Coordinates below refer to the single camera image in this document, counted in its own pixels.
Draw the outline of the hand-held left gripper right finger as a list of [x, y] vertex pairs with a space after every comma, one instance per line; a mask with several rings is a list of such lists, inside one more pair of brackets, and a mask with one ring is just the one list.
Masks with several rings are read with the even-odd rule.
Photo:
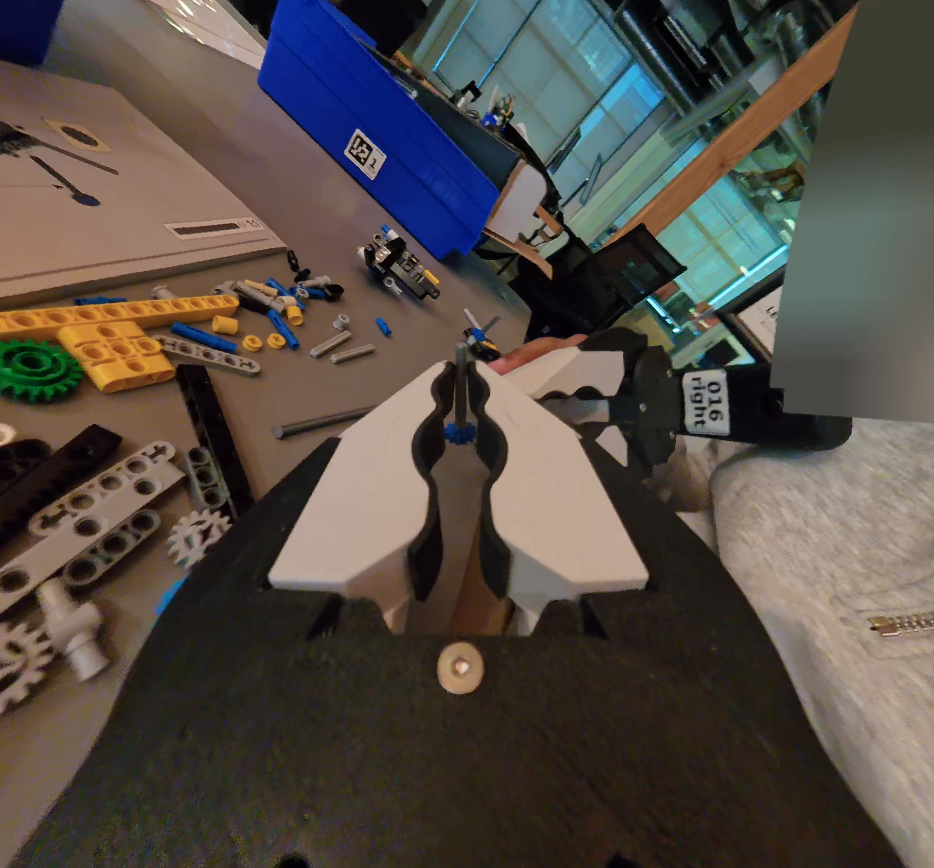
[[480, 564], [531, 633], [546, 607], [642, 591], [648, 570], [576, 431], [484, 363], [469, 367], [476, 452], [488, 471]]

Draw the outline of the small lego propeller assembly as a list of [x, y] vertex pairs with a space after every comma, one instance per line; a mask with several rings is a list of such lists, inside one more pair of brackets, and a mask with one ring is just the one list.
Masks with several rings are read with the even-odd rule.
[[469, 309], [464, 308], [463, 314], [468, 323], [463, 331], [463, 338], [471, 355], [486, 363], [500, 359], [503, 354], [488, 335], [489, 331], [500, 321], [500, 316], [495, 315], [486, 325], [481, 326]]

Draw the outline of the long dark grey lego axle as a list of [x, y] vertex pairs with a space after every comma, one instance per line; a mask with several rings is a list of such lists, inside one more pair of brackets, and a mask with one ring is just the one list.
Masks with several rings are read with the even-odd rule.
[[344, 411], [335, 412], [328, 415], [322, 415], [310, 419], [301, 420], [287, 425], [275, 426], [272, 428], [272, 435], [277, 440], [286, 440], [298, 435], [318, 431], [332, 426], [350, 424], [376, 408], [374, 406], [358, 407]]

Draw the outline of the long black lego beam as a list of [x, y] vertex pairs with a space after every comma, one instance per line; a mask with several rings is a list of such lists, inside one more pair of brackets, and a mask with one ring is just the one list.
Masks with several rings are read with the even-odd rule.
[[228, 492], [223, 510], [236, 521], [254, 505], [251, 484], [206, 367], [183, 363], [176, 382], [199, 446], [207, 450]]

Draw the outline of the small black lego assembly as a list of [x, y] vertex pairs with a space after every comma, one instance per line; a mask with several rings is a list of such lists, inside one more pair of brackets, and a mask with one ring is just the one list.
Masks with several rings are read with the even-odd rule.
[[397, 297], [436, 301], [440, 296], [438, 278], [391, 227], [383, 225], [357, 254], [374, 280]]

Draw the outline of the blue lego axle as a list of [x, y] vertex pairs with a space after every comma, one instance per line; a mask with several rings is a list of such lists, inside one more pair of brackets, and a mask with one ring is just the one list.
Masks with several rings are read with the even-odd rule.
[[170, 332], [174, 336], [181, 337], [221, 353], [237, 354], [238, 347], [234, 342], [197, 327], [176, 322], [171, 325]]

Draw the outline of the pile of small lego pins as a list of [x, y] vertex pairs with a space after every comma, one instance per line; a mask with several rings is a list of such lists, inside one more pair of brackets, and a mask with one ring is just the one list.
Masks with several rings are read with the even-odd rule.
[[344, 297], [344, 288], [329, 276], [311, 276], [307, 268], [298, 268], [296, 256], [290, 250], [287, 260], [297, 273], [290, 287], [275, 278], [264, 282], [238, 279], [216, 285], [211, 294], [235, 299], [242, 309], [262, 315], [273, 325], [274, 335], [281, 337], [287, 348], [297, 351], [300, 344], [294, 329], [304, 322], [306, 304], [339, 302]]

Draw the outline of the large light grey lego liftarm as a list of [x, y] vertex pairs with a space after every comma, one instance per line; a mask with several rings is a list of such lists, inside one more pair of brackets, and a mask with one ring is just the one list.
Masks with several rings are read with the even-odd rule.
[[121, 529], [136, 512], [185, 477], [170, 442], [153, 442], [36, 513], [36, 541], [2, 566], [1, 612]]

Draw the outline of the black lego gear rack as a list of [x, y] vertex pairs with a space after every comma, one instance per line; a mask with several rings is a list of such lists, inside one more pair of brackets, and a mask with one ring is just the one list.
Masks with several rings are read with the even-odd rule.
[[114, 454], [123, 436], [89, 425], [53, 454], [34, 460], [7, 485], [2, 484], [1, 544], [23, 532], [42, 509], [75, 488]]

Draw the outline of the grey lego gear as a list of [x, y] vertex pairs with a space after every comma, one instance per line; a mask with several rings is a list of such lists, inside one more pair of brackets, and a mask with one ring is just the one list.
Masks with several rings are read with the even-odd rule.
[[29, 698], [53, 659], [44, 625], [1, 622], [1, 716]]

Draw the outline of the person's right hand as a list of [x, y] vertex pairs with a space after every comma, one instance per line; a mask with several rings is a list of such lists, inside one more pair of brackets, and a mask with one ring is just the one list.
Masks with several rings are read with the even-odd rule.
[[530, 364], [546, 354], [559, 351], [561, 349], [577, 347], [587, 339], [584, 334], [577, 334], [567, 338], [540, 337], [531, 340], [507, 354], [489, 362], [487, 365], [491, 371], [500, 375], [508, 374], [524, 365]]

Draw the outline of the person's grey clothing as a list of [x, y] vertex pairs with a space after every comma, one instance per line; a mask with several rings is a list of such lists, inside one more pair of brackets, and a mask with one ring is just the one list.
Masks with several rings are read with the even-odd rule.
[[933, 427], [856, 420], [824, 453], [750, 451], [710, 487], [720, 559], [827, 755], [906, 866], [933, 864]]

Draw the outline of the blue plastic bin with label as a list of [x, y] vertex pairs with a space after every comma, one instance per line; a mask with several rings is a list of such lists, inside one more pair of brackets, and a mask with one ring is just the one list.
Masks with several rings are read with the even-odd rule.
[[470, 252], [496, 185], [327, 0], [277, 0], [263, 92], [433, 257]]

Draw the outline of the wooden table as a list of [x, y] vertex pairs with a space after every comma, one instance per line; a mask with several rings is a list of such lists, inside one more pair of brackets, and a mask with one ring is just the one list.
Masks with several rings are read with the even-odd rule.
[[650, 234], [658, 236], [833, 80], [857, 12], [857, 6], [849, 10], [682, 173], [618, 230], [607, 245], [622, 240], [639, 226], [645, 226]]

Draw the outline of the grey instruction booklet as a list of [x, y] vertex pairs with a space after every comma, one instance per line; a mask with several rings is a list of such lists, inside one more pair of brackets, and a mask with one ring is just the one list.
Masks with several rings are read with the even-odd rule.
[[113, 89], [3, 62], [2, 309], [286, 244]]

